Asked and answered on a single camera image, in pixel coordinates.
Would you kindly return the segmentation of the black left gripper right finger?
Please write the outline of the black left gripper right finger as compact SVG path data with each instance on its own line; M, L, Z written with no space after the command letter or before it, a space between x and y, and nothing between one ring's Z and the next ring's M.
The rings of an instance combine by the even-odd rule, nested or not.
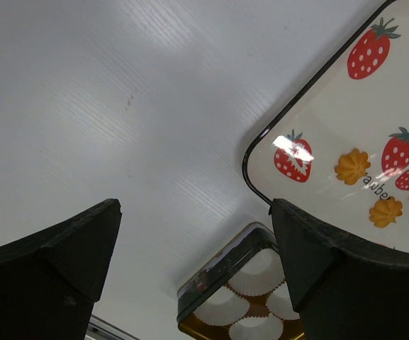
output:
M307 339L409 339L409 253L362 239L284 199L271 218Z

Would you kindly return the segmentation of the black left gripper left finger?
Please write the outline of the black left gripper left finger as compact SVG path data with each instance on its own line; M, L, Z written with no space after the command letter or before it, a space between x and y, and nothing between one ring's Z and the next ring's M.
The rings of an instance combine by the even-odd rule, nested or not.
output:
M121 218L106 199L0 246L0 339L84 339Z

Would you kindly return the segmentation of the orange cookie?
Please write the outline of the orange cookie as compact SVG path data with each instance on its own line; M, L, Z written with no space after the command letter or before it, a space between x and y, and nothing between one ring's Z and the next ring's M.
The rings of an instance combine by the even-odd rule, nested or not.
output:
M396 223L396 218L403 215L403 204L394 197L377 200L369 209L369 220L375 227L385 228L391 223Z
M338 180L343 181L346 185L354 185L360 178L367 175L366 170L370 166L369 155L354 148L350 153L340 156L334 170Z

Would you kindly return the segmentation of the white paper cup back right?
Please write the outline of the white paper cup back right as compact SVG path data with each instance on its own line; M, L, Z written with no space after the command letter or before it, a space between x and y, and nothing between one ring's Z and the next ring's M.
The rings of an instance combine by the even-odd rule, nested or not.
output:
M300 319L299 313L293 309L286 281L284 281L278 288L270 292L267 297L266 306L267 309L279 319Z

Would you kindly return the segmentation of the white paper cup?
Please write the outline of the white paper cup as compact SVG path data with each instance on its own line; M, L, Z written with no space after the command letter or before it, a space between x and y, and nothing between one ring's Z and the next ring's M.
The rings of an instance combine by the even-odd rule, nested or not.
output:
M267 297L266 306L267 309L279 319L300 319L299 313L293 309L286 281L284 281L278 288L270 292Z
M284 331L283 322L272 314L268 317L247 317L234 323L228 331L231 339L279 339Z
M207 325L221 327L242 319L249 308L246 299L221 287L194 311L194 315Z
M285 280L280 256L263 249L253 256L228 282L237 293L246 296L267 294Z

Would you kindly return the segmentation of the white paper cup back left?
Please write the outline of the white paper cup back left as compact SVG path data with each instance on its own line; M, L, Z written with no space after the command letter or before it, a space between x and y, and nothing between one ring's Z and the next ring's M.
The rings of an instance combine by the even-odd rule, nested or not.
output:
M263 249L253 256L228 282L237 293L246 296L267 294L285 280L280 256Z

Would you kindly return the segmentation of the white paper cup front right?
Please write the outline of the white paper cup front right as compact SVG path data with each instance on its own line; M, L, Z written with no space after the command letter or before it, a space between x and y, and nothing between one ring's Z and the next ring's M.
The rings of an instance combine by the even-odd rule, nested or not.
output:
M231 339L279 339L284 331L283 322L272 314L268 317L247 317L234 323L228 331Z

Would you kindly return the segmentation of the gold square cookie tin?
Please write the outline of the gold square cookie tin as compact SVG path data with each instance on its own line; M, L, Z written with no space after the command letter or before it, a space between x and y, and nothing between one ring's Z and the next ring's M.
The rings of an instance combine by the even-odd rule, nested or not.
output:
M248 224L178 291L179 331L194 339L304 339L274 233Z

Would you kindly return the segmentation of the white paper cup front left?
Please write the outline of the white paper cup front left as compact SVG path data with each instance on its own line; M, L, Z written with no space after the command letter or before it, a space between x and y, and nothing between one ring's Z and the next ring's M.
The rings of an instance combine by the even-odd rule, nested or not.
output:
M207 325L221 327L242 319L249 308L246 299L221 287L194 311L194 315Z

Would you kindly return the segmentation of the strawberry print tray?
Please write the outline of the strawberry print tray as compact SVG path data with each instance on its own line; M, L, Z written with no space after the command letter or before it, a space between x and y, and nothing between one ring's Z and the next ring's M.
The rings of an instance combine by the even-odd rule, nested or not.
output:
M354 185L335 166L354 148L369 155ZM342 230L409 252L409 1L387 1L252 142L242 162L264 201L283 198ZM394 197L403 215L369 220Z

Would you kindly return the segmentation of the aluminium rail frame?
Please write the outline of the aluminium rail frame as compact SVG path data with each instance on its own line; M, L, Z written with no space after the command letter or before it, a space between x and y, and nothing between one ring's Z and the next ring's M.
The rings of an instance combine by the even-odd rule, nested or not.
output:
M140 340L138 337L92 315L86 330L85 339L94 340Z

